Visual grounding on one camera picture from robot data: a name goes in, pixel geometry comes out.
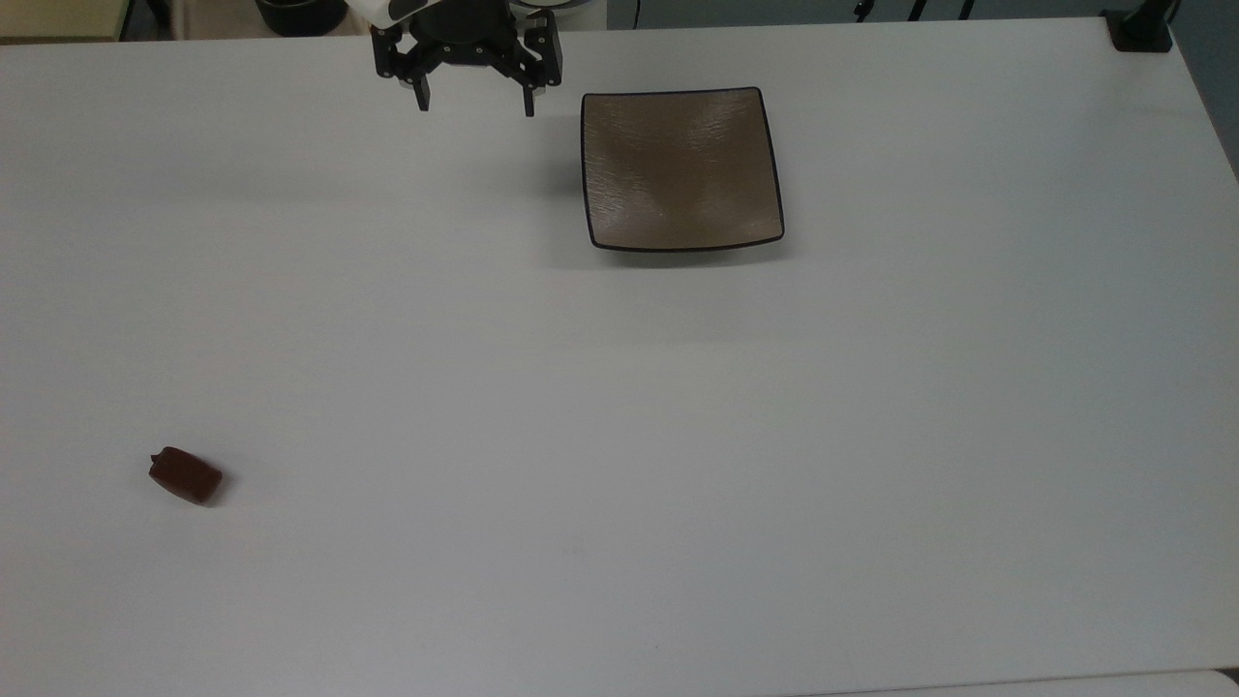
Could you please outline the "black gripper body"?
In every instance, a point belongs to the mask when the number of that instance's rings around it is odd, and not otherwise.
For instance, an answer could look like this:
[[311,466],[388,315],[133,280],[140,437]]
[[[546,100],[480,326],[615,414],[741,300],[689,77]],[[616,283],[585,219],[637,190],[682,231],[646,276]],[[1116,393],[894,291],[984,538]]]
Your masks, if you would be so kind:
[[439,1],[408,19],[414,47],[406,68],[523,68],[515,17],[506,1]]

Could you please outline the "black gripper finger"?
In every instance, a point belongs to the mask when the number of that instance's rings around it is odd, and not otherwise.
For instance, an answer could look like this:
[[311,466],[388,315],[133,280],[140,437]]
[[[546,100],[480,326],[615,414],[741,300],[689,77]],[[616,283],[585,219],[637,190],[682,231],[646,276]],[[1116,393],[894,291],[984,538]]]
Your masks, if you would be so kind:
[[563,83],[563,50],[553,10],[518,15],[509,10],[499,45],[502,76],[522,85],[524,114],[535,115],[535,99]]
[[418,109],[430,110],[430,85],[427,76],[434,71],[434,54],[426,54],[420,45],[401,51],[403,28],[373,27],[373,56],[375,56],[375,74],[384,79],[396,80],[406,92],[414,94]]

